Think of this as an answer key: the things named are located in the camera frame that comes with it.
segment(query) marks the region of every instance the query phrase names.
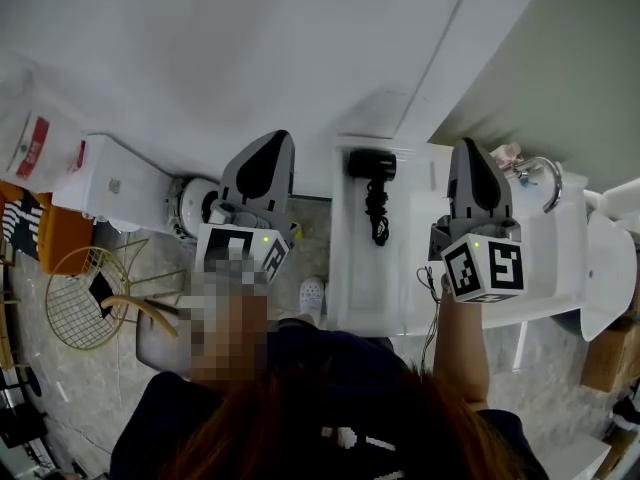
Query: power cord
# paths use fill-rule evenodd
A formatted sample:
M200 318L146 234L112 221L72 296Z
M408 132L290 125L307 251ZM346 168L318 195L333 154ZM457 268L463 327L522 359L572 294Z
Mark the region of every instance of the power cord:
M371 180L367 184L369 195L365 200L367 211L371 221L371 238L376 245L383 246L389 239L389 219L385 217L387 209L384 205L389 200L389 196L384 191L384 182Z
M425 283L420 277L420 272L424 271L427 274L427 282ZM427 349L431 342L436 337L438 332L438 315L440 314L440 297L438 297L438 293L436 292L435 283L433 281L433 269L431 267L420 267L416 270L416 277L421 285L427 288L431 292L431 297L436 303L436 313L433 315L433 320L431 321L431 325L429 326L429 330L427 331L427 339L424 343L424 348L422 349L422 361L420 362L420 370L426 371L425 360L427 356Z

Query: white wall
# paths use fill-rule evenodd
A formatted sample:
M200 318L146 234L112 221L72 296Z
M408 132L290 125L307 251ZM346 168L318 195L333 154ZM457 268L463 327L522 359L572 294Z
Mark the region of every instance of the white wall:
M640 174L640 0L533 0L432 142L517 141L603 191Z
M334 137L393 136L457 2L0 0L0 47L168 171L220 177L285 128L295 190L329 195Z

